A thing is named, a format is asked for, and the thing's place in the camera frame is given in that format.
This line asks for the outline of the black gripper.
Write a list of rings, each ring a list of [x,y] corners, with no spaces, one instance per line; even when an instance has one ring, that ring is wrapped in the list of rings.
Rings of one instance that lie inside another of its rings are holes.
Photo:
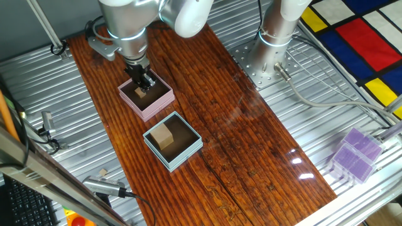
[[[148,59],[129,60],[126,61],[125,72],[131,77],[132,81],[144,87],[144,91],[149,91],[154,85],[155,81],[148,75],[150,65]]]

